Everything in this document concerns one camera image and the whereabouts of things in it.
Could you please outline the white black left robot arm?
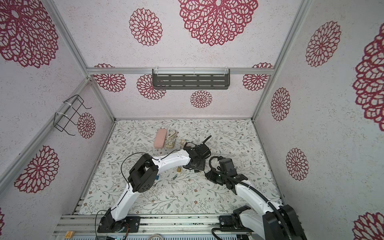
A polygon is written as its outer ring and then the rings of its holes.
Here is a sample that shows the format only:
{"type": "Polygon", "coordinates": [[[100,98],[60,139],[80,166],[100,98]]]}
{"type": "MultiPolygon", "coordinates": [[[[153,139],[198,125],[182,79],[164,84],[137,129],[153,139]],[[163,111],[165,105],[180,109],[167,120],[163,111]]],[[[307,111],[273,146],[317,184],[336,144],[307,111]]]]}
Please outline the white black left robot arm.
{"type": "Polygon", "coordinates": [[[193,147],[185,145],[182,150],[166,156],[153,157],[143,153],[129,175],[124,177],[126,187],[117,202],[106,210],[97,233],[115,233],[127,226],[127,215],[141,193],[148,191],[156,177],[169,169],[183,167],[187,170],[203,171],[211,150],[205,143],[193,147]]]}

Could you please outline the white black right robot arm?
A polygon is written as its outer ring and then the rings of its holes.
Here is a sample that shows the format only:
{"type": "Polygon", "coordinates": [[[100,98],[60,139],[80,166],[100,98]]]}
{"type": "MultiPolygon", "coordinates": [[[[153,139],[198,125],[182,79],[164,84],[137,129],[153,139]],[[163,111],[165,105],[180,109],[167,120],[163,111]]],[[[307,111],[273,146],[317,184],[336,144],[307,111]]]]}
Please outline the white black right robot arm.
{"type": "Polygon", "coordinates": [[[230,216],[220,216],[216,232],[248,232],[253,240],[306,240],[306,234],[295,210],[265,197],[242,174],[238,174],[232,159],[214,156],[209,160],[210,171],[206,178],[226,186],[247,205],[233,210],[230,216]]]}

